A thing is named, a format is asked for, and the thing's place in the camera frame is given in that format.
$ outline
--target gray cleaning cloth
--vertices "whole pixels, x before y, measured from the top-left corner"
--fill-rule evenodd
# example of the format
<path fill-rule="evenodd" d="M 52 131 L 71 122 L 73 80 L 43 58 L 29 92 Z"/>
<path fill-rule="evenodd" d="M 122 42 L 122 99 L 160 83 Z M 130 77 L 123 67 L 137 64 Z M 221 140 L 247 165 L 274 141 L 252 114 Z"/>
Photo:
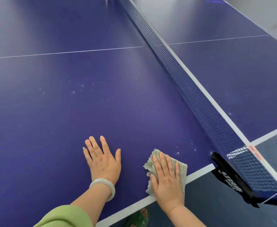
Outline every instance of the gray cleaning cloth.
<path fill-rule="evenodd" d="M 147 163 L 145 163 L 144 168 L 146 170 L 148 170 L 149 172 L 147 173 L 147 176 L 150 177 L 150 174 L 154 174 L 158 180 L 158 176 L 156 173 L 156 169 L 153 163 L 153 156 L 155 155 L 159 161 L 159 163 L 161 163 L 160 159 L 159 159 L 159 153 L 160 151 L 158 149 L 154 149 L 154 151 L 152 151 L 150 158 L 148 159 Z M 171 158 L 171 162 L 173 165 L 173 169 L 175 171 L 175 163 L 176 160 L 174 158 Z M 185 200 L 185 185 L 186 185 L 186 176 L 187 176 L 187 168 L 188 165 L 185 163 L 181 163 L 178 161 L 178 165 L 179 165 L 179 173 L 180 173 L 180 177 L 181 177 L 181 186 L 182 186 L 182 191 L 183 191 L 183 196 L 184 196 L 184 200 Z M 148 188 L 146 190 L 146 193 L 148 193 L 149 195 L 153 195 L 153 189 L 152 189 L 152 185 L 151 185 L 151 180 L 149 179 L 148 182 Z"/>

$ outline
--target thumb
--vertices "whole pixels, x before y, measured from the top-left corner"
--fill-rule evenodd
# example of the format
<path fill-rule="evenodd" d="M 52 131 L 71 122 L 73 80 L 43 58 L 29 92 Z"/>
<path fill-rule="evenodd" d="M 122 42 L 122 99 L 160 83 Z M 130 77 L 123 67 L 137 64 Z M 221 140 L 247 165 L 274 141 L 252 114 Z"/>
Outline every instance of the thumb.
<path fill-rule="evenodd" d="M 151 185 L 152 185 L 153 191 L 156 194 L 158 190 L 158 182 L 157 182 L 156 176 L 154 174 L 151 174 L 150 179 L 151 179 Z"/>
<path fill-rule="evenodd" d="M 115 152 L 115 160 L 116 160 L 117 163 L 121 163 L 121 149 L 118 149 Z"/>

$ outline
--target gray floor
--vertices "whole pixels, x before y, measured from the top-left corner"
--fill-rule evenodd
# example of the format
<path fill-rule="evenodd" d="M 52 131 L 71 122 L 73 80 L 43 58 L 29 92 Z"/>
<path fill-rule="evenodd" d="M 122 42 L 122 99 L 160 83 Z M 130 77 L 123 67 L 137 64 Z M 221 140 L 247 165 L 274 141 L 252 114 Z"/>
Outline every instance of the gray floor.
<path fill-rule="evenodd" d="M 226 1 L 277 39 L 277 0 Z M 259 144 L 257 149 L 277 171 L 277 136 Z M 277 226 L 277 206 L 253 208 L 211 173 L 186 186 L 185 205 L 207 227 Z M 173 226 L 156 202 L 149 205 L 148 210 L 149 227 Z M 112 226 L 122 227 L 126 220 Z"/>

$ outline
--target red label on net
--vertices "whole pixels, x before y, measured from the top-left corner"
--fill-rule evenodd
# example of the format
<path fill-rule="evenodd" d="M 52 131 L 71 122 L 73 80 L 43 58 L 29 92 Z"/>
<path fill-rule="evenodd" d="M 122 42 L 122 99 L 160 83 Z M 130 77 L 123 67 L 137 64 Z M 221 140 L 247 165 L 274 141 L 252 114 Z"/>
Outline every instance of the red label on net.
<path fill-rule="evenodd" d="M 255 146 L 250 145 L 249 149 L 252 151 L 252 153 L 257 157 L 258 160 L 264 160 L 264 157 L 261 155 L 260 152 L 255 148 Z"/>

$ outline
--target bracelet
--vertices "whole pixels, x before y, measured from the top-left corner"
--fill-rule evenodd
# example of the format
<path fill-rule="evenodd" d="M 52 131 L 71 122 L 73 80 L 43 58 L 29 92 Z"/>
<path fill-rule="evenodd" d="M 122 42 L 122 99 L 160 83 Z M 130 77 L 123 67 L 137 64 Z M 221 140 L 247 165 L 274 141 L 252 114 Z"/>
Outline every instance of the bracelet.
<path fill-rule="evenodd" d="M 105 184 L 106 186 L 108 186 L 111 190 L 111 195 L 110 197 L 108 198 L 107 202 L 109 202 L 110 200 L 112 200 L 112 198 L 114 198 L 114 195 L 115 195 L 115 187 L 114 185 L 112 184 L 112 182 L 110 182 L 109 180 L 107 179 L 104 179 L 104 178 L 98 178 L 98 179 L 95 179 L 94 181 L 91 182 L 89 188 L 97 183 L 102 183 L 102 184 Z"/>

